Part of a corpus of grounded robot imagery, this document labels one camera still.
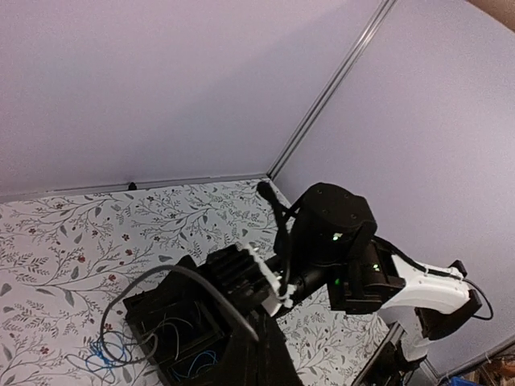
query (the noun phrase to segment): robotic arm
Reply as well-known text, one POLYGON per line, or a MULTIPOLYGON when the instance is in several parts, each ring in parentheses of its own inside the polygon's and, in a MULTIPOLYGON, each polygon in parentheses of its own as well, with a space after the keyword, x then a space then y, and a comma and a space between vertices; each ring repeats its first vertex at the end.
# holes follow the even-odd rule
POLYGON ((431 341, 458 330, 481 308, 460 261, 445 269, 421 264, 375 236, 365 198, 317 183, 286 208, 268 183, 259 183, 257 192, 274 211, 276 256, 262 261, 252 250, 231 246, 211 253, 199 267, 184 257, 178 266, 209 288, 172 270, 156 289, 124 300, 126 321, 164 384, 302 385, 275 319, 324 285, 334 311, 415 307, 421 330, 383 347, 363 377, 366 384, 399 384, 425 359, 431 341), (288 232, 290 218, 295 220, 288 232), (258 343, 213 298, 211 287, 252 326, 258 343), (167 318, 187 323, 165 328, 167 318), (159 343, 149 342, 149 330, 159 343))

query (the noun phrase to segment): gray leaf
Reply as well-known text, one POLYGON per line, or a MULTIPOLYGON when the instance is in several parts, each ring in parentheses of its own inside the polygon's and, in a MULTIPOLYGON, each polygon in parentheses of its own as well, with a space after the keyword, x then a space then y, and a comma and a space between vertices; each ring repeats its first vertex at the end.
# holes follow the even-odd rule
POLYGON ((38 288, 35 292, 39 292, 39 293, 45 294, 45 295, 55 296, 52 292, 50 292, 46 289, 43 289, 43 288, 38 288))
POLYGON ((127 370, 126 368, 123 368, 122 374, 123 374, 123 379, 126 380, 126 383, 130 384, 132 382, 132 376, 130 376, 129 370, 127 370))
POLYGON ((12 384, 15 377, 16 376, 10 376, 9 378, 7 378, 7 380, 4 383, 4 385, 7 386, 8 384, 12 384))
POLYGON ((13 359, 13 355, 11 354, 11 352, 9 351, 9 349, 7 347, 5 347, 4 345, 3 346, 3 353, 6 355, 6 358, 8 361, 11 361, 13 359))
POLYGON ((7 294, 12 289, 13 289, 13 287, 11 287, 8 283, 4 284, 2 286, 2 289, 0 289, 0 296, 7 294))
POLYGON ((162 263, 164 263, 165 261, 169 261, 169 260, 171 260, 171 257, 159 255, 159 261, 161 261, 162 263))
POLYGON ((77 236, 73 242, 75 244, 79 244, 81 240, 82 240, 82 233, 79 236, 77 236))
POLYGON ((75 300, 73 300, 72 293, 70 291, 68 291, 67 289, 63 289, 63 291, 64 291, 64 298, 66 299, 68 304, 70 306, 75 306, 75 300))
POLYGON ((75 280, 75 279, 77 279, 78 277, 79 277, 79 267, 75 267, 75 268, 73 269, 73 271, 72 271, 72 276, 71 276, 71 278, 75 280))

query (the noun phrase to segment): floral pattern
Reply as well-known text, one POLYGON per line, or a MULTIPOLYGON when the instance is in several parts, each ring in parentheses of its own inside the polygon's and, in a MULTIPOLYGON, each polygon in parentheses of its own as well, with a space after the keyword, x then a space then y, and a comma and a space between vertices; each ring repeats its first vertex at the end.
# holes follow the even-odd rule
MULTIPOLYGON (((160 384, 148 363, 114 369, 109 380, 65 357, 89 353, 107 303, 153 266, 185 254, 201 264, 236 242, 270 257, 274 217, 256 194, 257 182, 0 205, 0 384, 160 384)), ((116 306, 105 329, 126 331, 124 313, 116 306)), ((305 385, 351 384, 387 332, 376 315, 329 311, 325 289, 278 322, 305 385)))

